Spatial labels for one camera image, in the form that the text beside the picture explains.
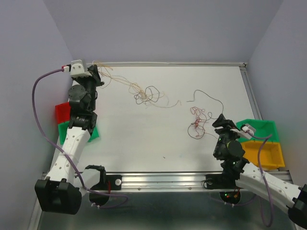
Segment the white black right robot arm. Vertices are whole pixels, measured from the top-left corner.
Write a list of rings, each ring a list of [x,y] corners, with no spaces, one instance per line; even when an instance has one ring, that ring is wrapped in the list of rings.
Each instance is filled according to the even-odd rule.
[[[238,128],[223,114],[218,116],[212,126],[219,136],[213,156],[222,162],[221,183],[226,187],[235,185],[253,192],[258,197],[269,201],[271,207],[277,206],[287,213],[294,224],[305,229],[307,227],[307,187],[283,181],[266,173],[262,165],[256,166],[244,158],[245,152],[238,139],[254,138],[256,129],[249,124]]]

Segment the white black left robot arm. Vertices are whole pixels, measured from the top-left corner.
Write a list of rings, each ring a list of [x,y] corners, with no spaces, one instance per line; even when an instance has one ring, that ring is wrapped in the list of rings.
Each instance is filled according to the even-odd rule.
[[[77,164],[97,122],[97,87],[104,85],[97,65],[86,67],[82,60],[72,61],[53,71],[68,72],[77,83],[68,91],[70,119],[64,144],[55,146],[60,153],[45,179],[37,180],[35,193],[45,212],[76,214],[87,193],[84,182],[74,186]]]

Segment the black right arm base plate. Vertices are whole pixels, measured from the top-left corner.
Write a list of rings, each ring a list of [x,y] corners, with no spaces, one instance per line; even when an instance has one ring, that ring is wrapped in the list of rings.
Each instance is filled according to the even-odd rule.
[[[234,189],[235,180],[239,178],[239,173],[230,169],[224,169],[221,173],[211,173],[205,175],[203,187],[213,189]]]

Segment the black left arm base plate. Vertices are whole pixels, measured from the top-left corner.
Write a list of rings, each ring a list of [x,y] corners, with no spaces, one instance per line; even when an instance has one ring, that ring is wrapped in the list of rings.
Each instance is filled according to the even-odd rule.
[[[122,175],[109,174],[104,166],[88,165],[83,172],[85,185],[91,190],[121,190]]]

